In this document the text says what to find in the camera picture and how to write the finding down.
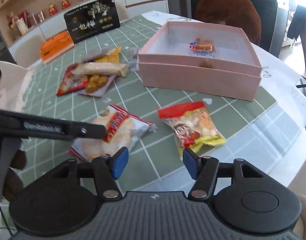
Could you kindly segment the green grid tablecloth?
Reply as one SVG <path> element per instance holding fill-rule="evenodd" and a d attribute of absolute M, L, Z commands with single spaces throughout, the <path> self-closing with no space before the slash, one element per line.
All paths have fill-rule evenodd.
<path fill-rule="evenodd" d="M 184 90 L 148 88 L 140 75 L 131 72 L 115 79 L 100 99 L 68 94 L 56 96 L 67 66 L 96 49 L 121 46 L 120 60 L 129 62 L 131 49 L 140 47 L 170 20 L 169 15 L 152 12 L 136 16 L 117 30 L 92 37 L 50 64 L 37 64 L 28 89 L 20 97 L 21 110 L 28 114 L 64 120 L 90 122 L 115 104 L 157 126 L 135 144 L 118 186 L 121 191 L 189 192 L 193 180 L 183 166 L 172 130 L 163 123 L 160 108 L 205 100 L 218 130 L 226 139 L 219 147 L 204 146 L 200 153 L 223 162 L 243 158 L 267 172 L 284 185 L 289 185 L 306 160 L 306 98 L 301 91 L 286 83 L 290 94 L 275 95 L 284 82 L 276 79 L 279 60 L 261 49 L 256 52 L 263 63 L 261 85 L 252 102 L 223 98 Z"/>

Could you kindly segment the black plum snack bag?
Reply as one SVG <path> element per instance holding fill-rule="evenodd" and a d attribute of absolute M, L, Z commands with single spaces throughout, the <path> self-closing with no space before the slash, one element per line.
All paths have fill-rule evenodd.
<path fill-rule="evenodd" d="M 96 0 L 64 14 L 64 20 L 73 43 L 120 27 L 114 0 Z"/>

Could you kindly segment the orange gift box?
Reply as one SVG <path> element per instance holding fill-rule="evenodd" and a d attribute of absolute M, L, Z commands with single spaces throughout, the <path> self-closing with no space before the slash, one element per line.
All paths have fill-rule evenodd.
<path fill-rule="evenodd" d="M 40 57 L 43 63 L 48 64 L 66 51 L 75 46 L 67 31 L 62 31 L 49 38 L 40 47 Z"/>

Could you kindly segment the brown chestnut snack pack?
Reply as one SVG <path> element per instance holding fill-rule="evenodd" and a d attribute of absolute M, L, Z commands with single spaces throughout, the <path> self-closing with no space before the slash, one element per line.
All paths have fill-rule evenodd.
<path fill-rule="evenodd" d="M 90 76 L 85 88 L 79 90 L 77 94 L 100 98 L 106 93 L 106 91 L 109 89 L 111 83 L 113 83 L 115 78 L 116 75 L 104 76 L 104 75 L 94 74 Z"/>

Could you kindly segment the red chicken snack pouch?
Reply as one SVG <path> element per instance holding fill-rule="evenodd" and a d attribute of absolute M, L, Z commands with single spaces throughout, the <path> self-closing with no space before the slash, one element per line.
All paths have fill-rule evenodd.
<path fill-rule="evenodd" d="M 86 84 L 88 83 L 88 76 L 73 73 L 78 66 L 80 66 L 80 64 L 76 63 L 66 68 L 56 96 L 63 96 L 65 94 L 85 88 Z"/>

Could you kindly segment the brown plush chair back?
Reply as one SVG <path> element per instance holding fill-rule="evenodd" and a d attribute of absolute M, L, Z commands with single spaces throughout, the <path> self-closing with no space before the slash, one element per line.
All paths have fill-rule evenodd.
<path fill-rule="evenodd" d="M 261 20 L 250 0 L 201 0 L 195 19 L 205 23 L 241 28 L 250 42 L 261 40 Z"/>

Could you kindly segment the rice cracker snack pack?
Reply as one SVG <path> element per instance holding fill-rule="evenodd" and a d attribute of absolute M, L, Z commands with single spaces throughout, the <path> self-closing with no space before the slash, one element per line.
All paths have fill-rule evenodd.
<path fill-rule="evenodd" d="M 130 114 L 113 104 L 100 112 L 93 124 L 103 125 L 107 135 L 103 139 L 78 138 L 71 145 L 71 154 L 90 162 L 101 155 L 113 156 L 122 147 L 131 150 L 146 132 L 156 132 L 157 126 Z"/>

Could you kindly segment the pink cardboard box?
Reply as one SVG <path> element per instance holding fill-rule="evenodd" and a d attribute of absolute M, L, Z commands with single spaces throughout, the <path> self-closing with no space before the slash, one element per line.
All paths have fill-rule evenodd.
<path fill-rule="evenodd" d="M 212 40 L 216 51 L 199 53 L 189 44 Z M 261 63 L 241 28 L 169 21 L 139 50 L 143 84 L 252 101 L 261 81 Z"/>

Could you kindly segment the red doll figurine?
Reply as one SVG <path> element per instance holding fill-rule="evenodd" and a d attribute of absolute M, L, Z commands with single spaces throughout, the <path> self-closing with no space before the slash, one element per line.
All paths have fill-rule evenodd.
<path fill-rule="evenodd" d="M 53 16 L 53 15 L 55 15 L 57 12 L 58 12 L 58 11 L 57 11 L 56 7 L 54 6 L 54 4 L 50 3 L 50 4 L 49 4 L 49 15 L 50 15 L 50 16 Z"/>
<path fill-rule="evenodd" d="M 69 0 L 62 0 L 62 9 L 66 9 L 70 6 Z"/>

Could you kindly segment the red yellow milk-ball snack bag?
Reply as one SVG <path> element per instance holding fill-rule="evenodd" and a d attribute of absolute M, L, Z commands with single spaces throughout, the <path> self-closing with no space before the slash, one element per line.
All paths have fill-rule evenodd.
<path fill-rule="evenodd" d="M 158 116 L 173 130 L 180 158 L 187 147 L 196 153 L 205 145 L 216 147 L 226 143 L 203 101 L 159 109 Z"/>

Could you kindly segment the small sausage snack pack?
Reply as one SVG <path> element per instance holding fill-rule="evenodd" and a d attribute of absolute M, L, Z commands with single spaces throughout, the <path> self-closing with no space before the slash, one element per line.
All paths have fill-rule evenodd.
<path fill-rule="evenodd" d="M 194 42 L 189 44 L 189 48 L 199 53 L 213 53 L 216 51 L 215 44 L 212 40 L 195 39 Z"/>

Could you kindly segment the yellow snack packet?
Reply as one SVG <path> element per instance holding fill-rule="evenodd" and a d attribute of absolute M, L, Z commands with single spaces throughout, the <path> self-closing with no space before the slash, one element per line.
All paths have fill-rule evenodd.
<path fill-rule="evenodd" d="M 105 48 L 94 56 L 93 62 L 119 63 L 119 54 L 121 47 Z"/>

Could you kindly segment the long beige biscuit pack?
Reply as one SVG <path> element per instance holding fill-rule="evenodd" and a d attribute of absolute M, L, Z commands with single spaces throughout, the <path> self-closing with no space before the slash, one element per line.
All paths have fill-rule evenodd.
<path fill-rule="evenodd" d="M 75 75 L 105 75 L 126 77 L 129 72 L 129 65 L 124 63 L 110 62 L 87 62 L 77 66 L 72 73 Z"/>

